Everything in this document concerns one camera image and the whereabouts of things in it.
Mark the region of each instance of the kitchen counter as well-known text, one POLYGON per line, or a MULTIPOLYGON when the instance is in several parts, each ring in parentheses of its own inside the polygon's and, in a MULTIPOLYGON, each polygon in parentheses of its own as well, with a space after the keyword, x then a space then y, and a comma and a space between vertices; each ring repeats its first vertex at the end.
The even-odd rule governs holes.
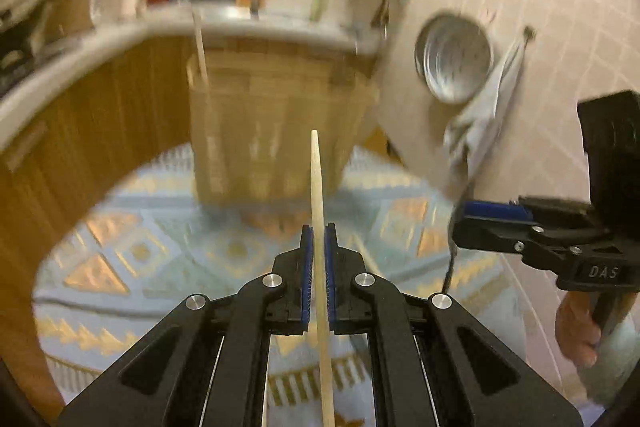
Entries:
MULTIPOLYGON (((245 36, 306 43, 328 49, 375 55, 383 36, 373 30, 357 32, 337 24, 310 23, 281 13, 260 13, 250 17, 248 10, 216 2, 199 3, 202 30, 213 36, 245 36)), ((111 58, 154 37, 193 35, 191 5, 166 4, 150 9, 130 22, 100 26, 83 36, 79 46, 51 61, 21 81, 0 102, 0 152, 47 103, 76 80, 111 58)))

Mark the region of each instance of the metal bowl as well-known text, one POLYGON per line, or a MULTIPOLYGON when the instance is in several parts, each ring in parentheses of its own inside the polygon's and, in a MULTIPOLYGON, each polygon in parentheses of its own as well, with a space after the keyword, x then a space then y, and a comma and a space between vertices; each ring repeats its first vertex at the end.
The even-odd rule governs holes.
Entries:
POLYGON ((450 12, 427 21, 415 42, 415 68, 441 102, 467 102, 484 86, 493 64, 485 31, 450 12))

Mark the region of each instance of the metal screw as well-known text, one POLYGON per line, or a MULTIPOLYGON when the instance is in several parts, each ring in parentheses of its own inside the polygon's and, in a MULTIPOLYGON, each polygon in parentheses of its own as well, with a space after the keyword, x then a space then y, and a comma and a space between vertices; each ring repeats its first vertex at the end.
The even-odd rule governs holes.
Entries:
POLYGON ((370 273, 358 273, 356 275, 356 284, 359 286, 371 286, 376 281, 370 273))
POLYGON ((190 310, 199 310, 207 303, 207 299, 202 295, 191 295, 187 297, 187 308, 190 310))
POLYGON ((445 295, 444 293, 437 293, 433 297, 431 297, 431 304, 436 306, 441 310, 446 310, 451 306, 451 297, 445 295))
POLYGON ((275 288, 282 284, 282 277, 277 273, 268 273, 262 278, 262 284, 267 286, 267 288, 275 288))

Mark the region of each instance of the wooden cabinet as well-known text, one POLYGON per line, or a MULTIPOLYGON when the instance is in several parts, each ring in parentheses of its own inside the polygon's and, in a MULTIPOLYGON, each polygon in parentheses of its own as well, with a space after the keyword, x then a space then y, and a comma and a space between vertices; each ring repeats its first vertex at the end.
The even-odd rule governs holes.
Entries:
POLYGON ((185 38, 144 42, 74 83, 0 156, 0 357, 49 422, 63 402, 40 349, 40 261, 139 165, 189 140, 185 38))

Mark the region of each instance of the hanging towel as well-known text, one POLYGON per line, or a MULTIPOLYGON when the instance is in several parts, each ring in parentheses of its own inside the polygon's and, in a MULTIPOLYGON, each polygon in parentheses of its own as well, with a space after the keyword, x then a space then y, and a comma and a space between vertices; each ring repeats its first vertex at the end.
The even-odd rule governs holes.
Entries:
POLYGON ((454 166, 466 160, 468 179, 476 177, 500 134, 522 68, 525 48, 533 35, 533 29, 527 26, 489 74, 482 90, 447 125, 444 147, 450 163, 454 166))

